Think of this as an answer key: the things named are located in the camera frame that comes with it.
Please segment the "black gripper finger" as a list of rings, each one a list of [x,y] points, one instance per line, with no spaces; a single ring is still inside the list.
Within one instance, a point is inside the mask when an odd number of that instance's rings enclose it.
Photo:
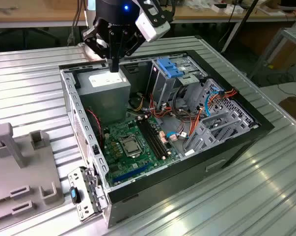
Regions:
[[[117,49],[114,52],[113,72],[118,72],[119,61],[125,56],[131,56],[143,43],[145,38],[138,30],[121,31],[121,38],[117,41]]]
[[[81,32],[83,42],[100,58],[105,59],[109,66],[109,71],[114,72],[114,61],[111,59],[110,47],[99,35],[100,27],[93,25]]]

